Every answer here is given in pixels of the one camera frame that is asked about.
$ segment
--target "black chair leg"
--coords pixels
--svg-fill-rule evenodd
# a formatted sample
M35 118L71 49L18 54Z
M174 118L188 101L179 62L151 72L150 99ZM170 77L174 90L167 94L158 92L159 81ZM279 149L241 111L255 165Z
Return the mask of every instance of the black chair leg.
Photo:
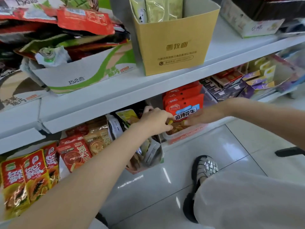
M291 147L291 148L287 148L287 149L278 150L275 152L275 154L278 157L284 158L284 157L289 157L289 156L298 155L298 154L305 155L305 151L301 150L298 147Z

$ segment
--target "store shelf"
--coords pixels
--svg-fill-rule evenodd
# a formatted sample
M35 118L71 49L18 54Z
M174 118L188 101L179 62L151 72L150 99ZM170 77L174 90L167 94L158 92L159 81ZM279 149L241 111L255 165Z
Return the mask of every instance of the store shelf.
M264 97L264 98L262 98L262 99L260 99L258 101L263 102L263 103L272 102L272 101L276 100L278 97L286 95L287 93L293 92L296 89L297 88L295 87L295 88L292 88L292 89L290 89L290 90L288 90L286 92L283 92L283 93L275 92L275 93L273 93L273 94L271 94L269 96L266 96L266 97ZM208 131L211 131L211 130L213 130L213 129L217 128L217 127L220 127L220 126L222 126L222 125L224 125L224 124L226 124L226 123L228 123L230 121L233 121L235 119L236 119L235 117L225 117L225 118L223 118L223 119L221 119L219 121L215 121L213 123L210 123L210 124L208 124L204 128L204 130L200 131L199 133L196 133L196 134L194 134L194 135L192 135L190 137L187 137L187 138L185 138L183 140L180 140L178 142L175 142L173 144L169 144L167 141L163 142L162 143L162 149L163 149L164 152L166 152L166 151L168 151L168 150L170 150L170 149L172 149L174 147L180 146L180 145L184 144L185 142L187 142L189 140L192 140L192 139L194 139L194 138L196 138L196 137L198 137L198 136L200 136L202 134L207 133Z
M63 96L42 98L39 117L55 133L302 42L305 36L281 40L275 35L242 39L219 17L203 65L149 77L144 76L139 65L134 71Z
M41 100L0 112L0 154L44 139L38 122Z

